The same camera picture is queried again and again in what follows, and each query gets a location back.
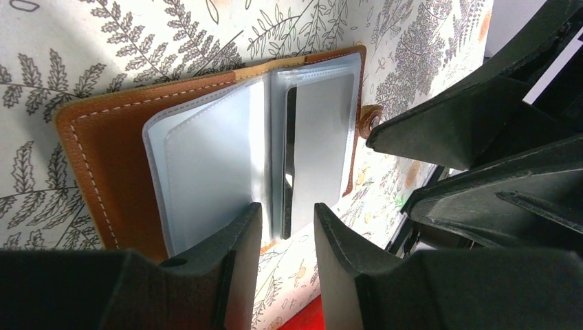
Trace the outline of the brown leather card holder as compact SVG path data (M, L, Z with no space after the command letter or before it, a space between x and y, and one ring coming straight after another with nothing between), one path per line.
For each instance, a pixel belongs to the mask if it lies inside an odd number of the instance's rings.
M271 60L215 74L66 102L52 116L80 193L108 250L132 248L155 262L168 258L142 128L163 110L275 69L303 67L366 47Z

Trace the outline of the black card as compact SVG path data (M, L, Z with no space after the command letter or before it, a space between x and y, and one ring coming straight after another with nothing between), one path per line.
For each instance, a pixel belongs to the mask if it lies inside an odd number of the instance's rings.
M281 238L336 204L351 183L358 81L347 70L290 76L285 90Z

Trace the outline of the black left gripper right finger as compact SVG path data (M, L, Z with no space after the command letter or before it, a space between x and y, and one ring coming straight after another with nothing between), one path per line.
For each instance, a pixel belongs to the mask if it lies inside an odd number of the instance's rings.
M390 254L314 206L326 329L581 329L582 260L540 248Z

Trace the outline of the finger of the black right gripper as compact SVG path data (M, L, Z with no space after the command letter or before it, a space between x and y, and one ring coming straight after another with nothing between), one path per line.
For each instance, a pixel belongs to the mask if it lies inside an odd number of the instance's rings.
M582 28L581 1L547 1L498 53L434 98L375 127L375 152L458 170L484 165L582 129L524 97Z
M582 252L582 135L416 189L408 217L485 247Z

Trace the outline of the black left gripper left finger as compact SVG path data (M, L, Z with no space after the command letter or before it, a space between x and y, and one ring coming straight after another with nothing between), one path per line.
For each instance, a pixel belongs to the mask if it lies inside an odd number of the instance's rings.
M2 251L2 329L249 329L262 234L251 203L160 264L135 250Z

